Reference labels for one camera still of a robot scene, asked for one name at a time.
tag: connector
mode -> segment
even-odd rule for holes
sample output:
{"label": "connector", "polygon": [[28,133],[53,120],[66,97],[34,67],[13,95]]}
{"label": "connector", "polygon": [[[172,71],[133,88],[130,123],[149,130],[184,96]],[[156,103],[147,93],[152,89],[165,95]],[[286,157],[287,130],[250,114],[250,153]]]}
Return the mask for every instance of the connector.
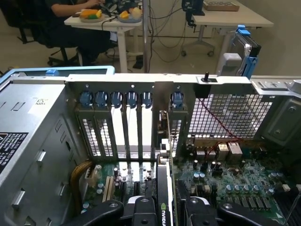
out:
{"label": "connector", "polygon": [[97,182],[100,179],[99,170],[101,170],[101,165],[96,165],[94,168],[90,167],[87,169],[85,174],[85,181],[88,183],[90,187],[95,187]]}

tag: blue latch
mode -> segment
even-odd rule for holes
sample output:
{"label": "blue latch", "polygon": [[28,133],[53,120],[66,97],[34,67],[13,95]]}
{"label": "blue latch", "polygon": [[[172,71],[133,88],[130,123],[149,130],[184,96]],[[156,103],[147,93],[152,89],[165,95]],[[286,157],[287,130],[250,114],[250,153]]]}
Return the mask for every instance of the blue latch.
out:
{"label": "blue latch", "polygon": [[56,69],[49,69],[46,71],[46,76],[59,76],[59,72]]}
{"label": "blue latch", "polygon": [[111,94],[111,101],[115,108],[119,108],[121,106],[122,94],[119,92],[113,92]]}
{"label": "blue latch", "polygon": [[135,92],[128,92],[127,104],[130,105],[131,109],[137,106],[137,94]]}
{"label": "blue latch", "polygon": [[172,107],[182,108],[183,107],[183,94],[181,92],[175,92],[172,95]]}
{"label": "blue latch", "polygon": [[145,105],[146,109],[151,107],[151,93],[150,92],[144,92],[142,94],[142,104]]}
{"label": "blue latch", "polygon": [[81,93],[79,102],[82,107],[88,108],[92,106],[92,94],[89,91],[84,91]]}
{"label": "blue latch", "polygon": [[95,95],[96,107],[104,108],[107,106],[108,95],[105,92],[99,91]]}
{"label": "blue latch", "polygon": [[243,35],[243,36],[250,36],[251,35],[251,33],[248,30],[246,30],[246,26],[244,26],[242,24],[237,26],[236,32]]}
{"label": "blue latch", "polygon": [[242,76],[245,76],[248,79],[250,79],[257,63],[258,63],[258,57],[251,57],[251,56],[247,57],[245,70]]}

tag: black label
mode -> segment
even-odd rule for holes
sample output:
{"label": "black label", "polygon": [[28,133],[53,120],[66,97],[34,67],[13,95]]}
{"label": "black label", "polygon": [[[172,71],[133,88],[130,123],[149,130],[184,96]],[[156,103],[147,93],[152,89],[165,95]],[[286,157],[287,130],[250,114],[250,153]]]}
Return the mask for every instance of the black label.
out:
{"label": "black label", "polygon": [[17,152],[28,133],[0,133],[0,173]]}

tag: office chair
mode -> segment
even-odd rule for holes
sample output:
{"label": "office chair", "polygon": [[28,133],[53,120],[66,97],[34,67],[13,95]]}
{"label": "office chair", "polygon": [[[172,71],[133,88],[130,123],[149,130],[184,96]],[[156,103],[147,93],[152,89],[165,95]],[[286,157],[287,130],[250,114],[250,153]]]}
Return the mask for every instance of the office chair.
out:
{"label": "office chair", "polygon": [[20,12],[15,0],[0,0],[0,9],[4,18],[10,27],[18,28],[21,37],[17,37],[23,44],[33,42],[28,41],[25,29],[29,28],[25,21],[22,20],[22,13]]}
{"label": "office chair", "polygon": [[[30,30],[32,31],[33,39],[46,46],[47,48],[60,48],[59,51],[51,54],[48,58],[47,64],[49,66],[75,66],[78,65],[77,56],[73,56],[68,59],[65,48],[74,48],[73,45],[61,46],[56,41],[50,38],[46,27],[46,20],[43,18],[41,7],[46,7],[43,1],[35,0],[16,0],[20,11],[22,12],[22,19],[28,24]],[[57,59],[52,57],[54,54],[61,52],[63,59]]]}

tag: white table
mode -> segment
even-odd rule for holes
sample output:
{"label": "white table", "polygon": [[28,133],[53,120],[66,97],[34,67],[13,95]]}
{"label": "white table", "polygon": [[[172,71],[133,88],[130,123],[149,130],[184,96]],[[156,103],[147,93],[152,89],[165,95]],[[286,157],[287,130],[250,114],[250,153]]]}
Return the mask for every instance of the white table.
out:
{"label": "white table", "polygon": [[253,12],[238,1],[230,1],[239,5],[238,12],[207,11],[203,9],[205,16],[193,16],[193,20],[196,25],[220,28],[220,34],[225,35],[219,57],[219,63],[216,67],[216,73],[218,73],[221,67],[221,58],[223,54],[229,48],[233,35],[230,31],[236,30],[239,24],[243,24],[249,28],[272,27],[274,25],[271,21]]}
{"label": "white table", "polygon": [[[106,17],[104,20],[110,20],[111,17]],[[118,36],[118,49],[119,49],[119,60],[120,70],[122,73],[127,73],[127,49],[125,32],[134,30],[134,52],[132,56],[142,55],[138,51],[138,32],[137,28],[142,25],[142,22],[135,24],[127,24],[114,19],[110,22],[100,21],[98,23],[83,23],[78,17],[69,17],[65,20],[65,25],[70,25],[76,28],[92,29],[92,30],[104,30],[110,32],[117,32]]]}

